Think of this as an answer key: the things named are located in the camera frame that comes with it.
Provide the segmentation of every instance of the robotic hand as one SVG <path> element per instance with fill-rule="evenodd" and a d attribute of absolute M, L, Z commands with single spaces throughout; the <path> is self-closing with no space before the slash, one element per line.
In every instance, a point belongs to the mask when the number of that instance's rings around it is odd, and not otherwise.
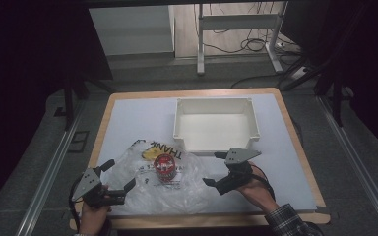
<path fill-rule="evenodd" d="M 90 207 L 123 205 L 125 196 L 134 188 L 136 185 L 136 180 L 132 179 L 129 183 L 127 183 L 124 186 L 124 190 L 110 191 L 102 188 L 100 174 L 102 171 L 105 172 L 108 170 L 114 164 L 115 161 L 110 159 L 102 166 L 98 166 L 97 168 L 88 168 L 82 175 L 75 193 L 73 196 L 71 196 L 71 201 L 75 202 L 82 197 L 85 203 L 87 203 Z"/>
<path fill-rule="evenodd" d="M 257 150 L 234 147 L 232 147 L 229 152 L 215 152 L 214 155 L 216 158 L 225 159 L 225 165 L 229 170 L 228 176 L 218 180 L 218 182 L 214 179 L 204 178 L 203 180 L 207 186 L 217 188 L 218 192 L 223 195 L 247 184 L 251 179 L 257 179 L 265 184 L 274 199 L 275 194 L 272 186 L 270 186 L 266 179 L 254 175 L 251 165 L 247 161 L 260 154 L 261 152 Z"/>

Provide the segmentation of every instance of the white tray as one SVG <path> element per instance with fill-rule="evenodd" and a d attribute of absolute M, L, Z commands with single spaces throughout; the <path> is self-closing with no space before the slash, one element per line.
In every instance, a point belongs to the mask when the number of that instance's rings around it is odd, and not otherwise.
<path fill-rule="evenodd" d="M 179 98 L 173 138 L 186 150 L 210 155 L 250 148 L 260 133 L 251 98 Z"/>

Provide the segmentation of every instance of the plaid sleeve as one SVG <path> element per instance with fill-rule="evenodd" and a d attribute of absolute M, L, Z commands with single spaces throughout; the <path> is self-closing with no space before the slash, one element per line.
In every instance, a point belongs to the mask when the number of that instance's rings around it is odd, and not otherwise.
<path fill-rule="evenodd" d="M 319 231 L 304 223 L 289 204 L 279 207 L 265 217 L 272 231 L 278 236 L 322 235 Z"/>

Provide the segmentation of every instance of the red object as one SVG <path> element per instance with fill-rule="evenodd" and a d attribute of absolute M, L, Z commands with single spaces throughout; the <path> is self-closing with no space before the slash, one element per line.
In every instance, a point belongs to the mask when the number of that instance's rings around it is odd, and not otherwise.
<path fill-rule="evenodd" d="M 176 176 L 176 164 L 173 156 L 161 154 L 155 160 L 156 174 L 161 182 L 170 182 Z"/>

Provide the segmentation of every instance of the transparent plastic bag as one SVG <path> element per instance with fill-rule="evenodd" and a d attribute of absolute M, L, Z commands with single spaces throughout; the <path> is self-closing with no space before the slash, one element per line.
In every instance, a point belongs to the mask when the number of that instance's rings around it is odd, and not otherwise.
<path fill-rule="evenodd" d="M 162 183 L 153 166 L 163 153 L 174 157 L 176 176 Z M 202 178 L 208 177 L 202 159 L 179 147 L 154 141 L 139 140 L 107 171 L 109 189 L 123 189 L 132 178 L 136 186 L 125 199 L 123 206 L 112 206 L 113 214 L 183 214 L 200 212 L 209 203 L 210 187 Z"/>

